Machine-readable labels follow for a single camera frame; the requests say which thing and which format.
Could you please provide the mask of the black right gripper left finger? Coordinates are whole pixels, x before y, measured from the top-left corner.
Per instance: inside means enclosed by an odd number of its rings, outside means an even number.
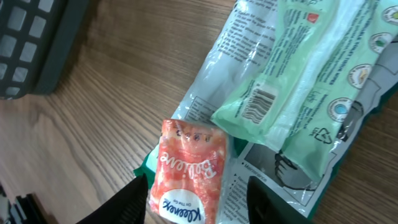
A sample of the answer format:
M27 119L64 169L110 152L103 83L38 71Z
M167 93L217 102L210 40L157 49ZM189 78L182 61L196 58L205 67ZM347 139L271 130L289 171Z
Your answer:
M138 176L77 224L144 224L148 190L147 176Z

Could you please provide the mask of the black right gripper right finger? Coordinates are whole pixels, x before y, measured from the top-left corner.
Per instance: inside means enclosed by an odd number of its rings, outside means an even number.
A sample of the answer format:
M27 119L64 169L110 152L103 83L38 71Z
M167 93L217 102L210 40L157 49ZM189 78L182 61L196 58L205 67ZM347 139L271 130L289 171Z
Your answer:
M267 186L255 176L250 176L246 201L250 224L311 224L312 221L278 195L271 195Z

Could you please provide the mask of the green glove package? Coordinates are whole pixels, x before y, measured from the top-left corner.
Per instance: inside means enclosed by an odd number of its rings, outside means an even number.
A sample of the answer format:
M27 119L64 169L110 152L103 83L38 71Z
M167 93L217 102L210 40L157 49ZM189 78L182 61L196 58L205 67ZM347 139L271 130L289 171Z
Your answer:
M263 70L271 55L278 22L279 1L237 1L196 79L171 119L217 126L212 115L244 81ZM230 160L226 169L216 223L249 223L246 192L250 176L261 180L271 195L278 195L296 211L310 219L335 173L340 159L350 147L364 118L381 97L397 87L397 71L385 70L381 62L395 62L394 39L383 50L363 88L354 100L338 132L338 145L330 152L328 165L319 181L312 180L282 152L229 136ZM151 189L157 168L159 144L136 170L146 174Z

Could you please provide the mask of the orange tissue pack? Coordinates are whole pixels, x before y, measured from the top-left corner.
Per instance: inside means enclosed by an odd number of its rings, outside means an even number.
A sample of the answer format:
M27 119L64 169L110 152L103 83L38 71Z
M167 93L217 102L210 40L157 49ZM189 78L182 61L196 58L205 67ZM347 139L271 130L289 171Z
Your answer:
M222 129L165 119L151 210L174 223L216 223L229 160L229 136Z

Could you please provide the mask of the light green sachet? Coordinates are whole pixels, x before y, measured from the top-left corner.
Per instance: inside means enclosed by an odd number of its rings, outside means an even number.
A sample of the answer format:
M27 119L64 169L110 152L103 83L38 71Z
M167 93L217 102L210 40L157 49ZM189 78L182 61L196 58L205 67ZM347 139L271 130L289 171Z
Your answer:
M277 12L266 66L211 119L319 181L354 100L397 35L397 0L289 0Z

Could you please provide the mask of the grey plastic basket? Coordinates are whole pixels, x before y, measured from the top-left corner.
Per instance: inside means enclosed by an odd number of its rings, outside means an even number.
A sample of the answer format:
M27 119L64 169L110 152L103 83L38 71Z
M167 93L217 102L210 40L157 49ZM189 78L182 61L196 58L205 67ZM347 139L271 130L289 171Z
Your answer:
M89 0L1 1L1 99L57 86Z

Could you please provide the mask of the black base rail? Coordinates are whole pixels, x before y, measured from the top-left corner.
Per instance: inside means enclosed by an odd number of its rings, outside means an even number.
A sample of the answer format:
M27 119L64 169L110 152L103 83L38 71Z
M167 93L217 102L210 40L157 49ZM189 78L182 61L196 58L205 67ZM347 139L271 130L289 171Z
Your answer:
M34 194L17 196L11 203L1 185L1 224L48 224Z

